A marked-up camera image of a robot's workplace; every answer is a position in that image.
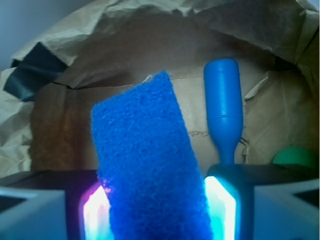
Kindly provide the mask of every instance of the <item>blue foam block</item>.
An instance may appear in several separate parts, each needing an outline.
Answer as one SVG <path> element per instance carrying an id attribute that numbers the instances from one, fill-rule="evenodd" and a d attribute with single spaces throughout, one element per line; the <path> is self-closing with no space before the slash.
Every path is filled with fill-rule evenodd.
<path id="1" fill-rule="evenodd" d="M 169 76 L 94 106 L 98 177 L 116 240 L 211 240 L 201 176 Z"/>

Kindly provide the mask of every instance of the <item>paper wrinkle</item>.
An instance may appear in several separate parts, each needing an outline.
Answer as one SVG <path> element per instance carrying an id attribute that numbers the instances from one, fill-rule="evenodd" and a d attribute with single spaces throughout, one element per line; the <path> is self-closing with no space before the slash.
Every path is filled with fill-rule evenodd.
<path id="1" fill-rule="evenodd" d="M 62 85 L 37 94 L 35 107 L 0 92 L 0 177 L 29 170 L 29 154 L 34 170 L 96 169 L 93 105 L 162 70 L 205 175 L 219 154 L 208 133 L 203 67 L 226 57 L 239 64 L 244 107 L 236 163 L 270 163 L 286 147 L 318 152 L 319 107 L 305 79 L 274 72 L 274 55 L 297 64 L 319 98 L 318 27 L 319 11 L 305 0 L 96 0 L 13 55 L 22 60 L 42 42 L 70 67 L 55 81 Z M 1 73 L 0 89 L 13 70 Z"/>
<path id="2" fill-rule="evenodd" d="M 0 75 L 0 178 L 30 170 L 28 149 L 32 141 L 30 114 L 33 102 L 21 102 L 3 90 L 10 74 L 8 68 Z"/>
<path id="3" fill-rule="evenodd" d="M 248 163 L 268 164 L 284 148 L 319 151 L 319 108 L 297 71 L 268 72 L 246 99 Z"/>

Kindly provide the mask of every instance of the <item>green ball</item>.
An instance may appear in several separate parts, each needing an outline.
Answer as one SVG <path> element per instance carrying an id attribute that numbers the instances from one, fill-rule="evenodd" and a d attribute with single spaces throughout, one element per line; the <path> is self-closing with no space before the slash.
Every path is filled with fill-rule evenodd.
<path id="1" fill-rule="evenodd" d="M 299 164 L 309 168 L 316 168 L 319 157 L 310 150 L 300 147 L 286 148 L 275 155 L 274 164 Z"/>

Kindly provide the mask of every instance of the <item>blue plastic bottle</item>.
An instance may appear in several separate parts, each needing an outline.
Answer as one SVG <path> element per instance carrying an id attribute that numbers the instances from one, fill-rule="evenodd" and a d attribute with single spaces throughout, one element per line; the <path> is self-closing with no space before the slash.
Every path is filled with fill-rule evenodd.
<path id="1" fill-rule="evenodd" d="M 244 127 L 238 63 L 218 59 L 204 67 L 206 115 L 221 164 L 235 163 L 235 150 Z"/>

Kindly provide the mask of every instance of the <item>cyan light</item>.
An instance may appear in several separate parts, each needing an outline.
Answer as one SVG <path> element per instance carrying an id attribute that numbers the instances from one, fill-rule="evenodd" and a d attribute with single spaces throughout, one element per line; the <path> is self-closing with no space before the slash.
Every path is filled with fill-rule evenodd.
<path id="1" fill-rule="evenodd" d="M 110 203 L 102 186 L 83 205 L 86 240 L 114 240 L 109 223 Z"/>
<path id="2" fill-rule="evenodd" d="M 206 177 L 204 183 L 213 238 L 218 240 L 234 240 L 237 207 L 235 198 L 214 176 Z"/>
<path id="3" fill-rule="evenodd" d="M 204 183 L 214 239 L 234 240 L 237 207 L 235 198 L 214 176 L 206 177 Z M 85 239 L 114 240 L 110 229 L 109 210 L 109 200 L 100 186 L 83 205 Z"/>

